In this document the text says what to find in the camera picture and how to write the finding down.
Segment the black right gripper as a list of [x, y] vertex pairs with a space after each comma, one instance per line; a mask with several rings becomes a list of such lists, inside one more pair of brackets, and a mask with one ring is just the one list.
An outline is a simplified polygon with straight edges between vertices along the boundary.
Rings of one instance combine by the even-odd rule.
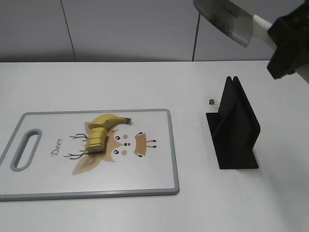
[[309, 63], [309, 2], [306, 0], [287, 15], [277, 18], [268, 35], [276, 45], [267, 65], [274, 79], [293, 74]]

